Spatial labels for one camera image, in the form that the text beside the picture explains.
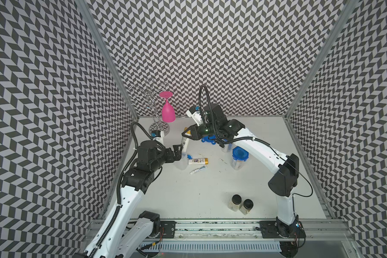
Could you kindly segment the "white tube gold cap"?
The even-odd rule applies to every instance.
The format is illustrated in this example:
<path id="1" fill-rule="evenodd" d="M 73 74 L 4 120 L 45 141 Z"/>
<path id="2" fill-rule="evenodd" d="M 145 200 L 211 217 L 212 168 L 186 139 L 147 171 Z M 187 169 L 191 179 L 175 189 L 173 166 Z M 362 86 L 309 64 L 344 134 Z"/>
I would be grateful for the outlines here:
<path id="1" fill-rule="evenodd" d="M 182 134 L 182 140 L 181 140 L 181 146 L 182 146 L 182 151 L 181 151 L 181 154 L 182 155 L 187 155 L 187 149 L 188 149 L 188 145 L 189 145 L 189 138 L 183 133 Z"/>
<path id="2" fill-rule="evenodd" d="M 188 160 L 188 164 L 209 164 L 208 158 L 192 158 Z"/>

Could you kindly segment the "small toothpaste tube front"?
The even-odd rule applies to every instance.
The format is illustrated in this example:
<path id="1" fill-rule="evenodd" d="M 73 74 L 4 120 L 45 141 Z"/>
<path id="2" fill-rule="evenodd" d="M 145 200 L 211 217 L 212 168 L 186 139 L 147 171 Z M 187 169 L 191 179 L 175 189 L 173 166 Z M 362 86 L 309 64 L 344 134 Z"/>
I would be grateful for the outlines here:
<path id="1" fill-rule="evenodd" d="M 192 171 L 190 172 L 190 175 L 193 175 L 193 174 L 198 173 L 198 172 L 200 172 L 200 171 L 203 171 L 203 170 L 205 170 L 205 169 L 207 169 L 207 166 L 206 166 L 206 165 L 201 166 L 201 167 L 199 167 L 199 168 L 196 168 L 196 169 L 192 170 Z"/>

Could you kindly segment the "white tube gold cap back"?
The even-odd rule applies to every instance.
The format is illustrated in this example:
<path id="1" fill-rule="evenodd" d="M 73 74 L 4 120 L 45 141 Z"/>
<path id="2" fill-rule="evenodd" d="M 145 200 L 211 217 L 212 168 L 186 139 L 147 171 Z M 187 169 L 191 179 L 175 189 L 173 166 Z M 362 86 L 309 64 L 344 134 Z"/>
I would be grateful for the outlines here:
<path id="1" fill-rule="evenodd" d="M 182 134 L 182 140 L 181 140 L 181 146 L 182 146 L 182 151 L 181 151 L 181 154 L 182 155 L 187 155 L 187 149 L 188 149 L 188 145 L 189 145 L 189 138 L 183 133 Z"/>

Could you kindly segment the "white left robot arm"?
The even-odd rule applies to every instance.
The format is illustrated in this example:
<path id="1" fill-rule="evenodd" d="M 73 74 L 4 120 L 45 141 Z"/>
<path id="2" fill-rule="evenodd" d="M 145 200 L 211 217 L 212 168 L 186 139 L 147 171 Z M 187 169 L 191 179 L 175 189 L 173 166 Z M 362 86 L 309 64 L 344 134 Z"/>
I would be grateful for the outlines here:
<path id="1" fill-rule="evenodd" d="M 182 158 L 182 145 L 165 148 L 155 140 L 143 141 L 135 151 L 129 169 L 116 187 L 117 203 L 110 210 L 96 236 L 76 258 L 129 258 L 148 237 L 160 233 L 160 215 L 144 211 L 127 230 L 132 214 L 165 163 Z"/>

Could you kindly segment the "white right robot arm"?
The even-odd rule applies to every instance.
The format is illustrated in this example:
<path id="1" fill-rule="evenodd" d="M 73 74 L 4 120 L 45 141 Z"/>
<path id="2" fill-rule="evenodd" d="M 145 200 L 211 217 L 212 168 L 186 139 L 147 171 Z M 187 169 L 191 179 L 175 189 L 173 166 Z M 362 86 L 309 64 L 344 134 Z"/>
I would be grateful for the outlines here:
<path id="1" fill-rule="evenodd" d="M 188 131 L 188 138 L 191 140 L 201 140 L 214 135 L 214 142 L 220 147 L 235 144 L 259 160 L 273 174 L 268 187 L 276 195 L 276 232 L 283 238 L 296 235 L 301 228 L 293 201 L 299 178 L 298 156 L 278 152 L 269 143 L 255 136 L 240 121 L 227 119 L 218 104 L 210 104 L 205 111 L 193 106 L 186 111 L 186 115 L 195 123 L 182 133 L 183 136 L 186 136 Z"/>

